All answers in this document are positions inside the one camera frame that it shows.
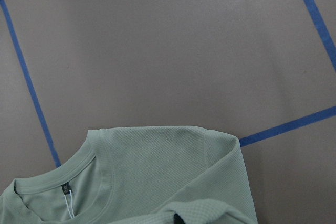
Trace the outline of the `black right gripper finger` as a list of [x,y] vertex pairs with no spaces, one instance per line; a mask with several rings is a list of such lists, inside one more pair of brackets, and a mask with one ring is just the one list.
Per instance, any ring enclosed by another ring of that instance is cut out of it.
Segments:
[[181,218],[180,215],[175,213],[174,216],[173,216],[173,223],[174,224],[184,224],[184,220]]

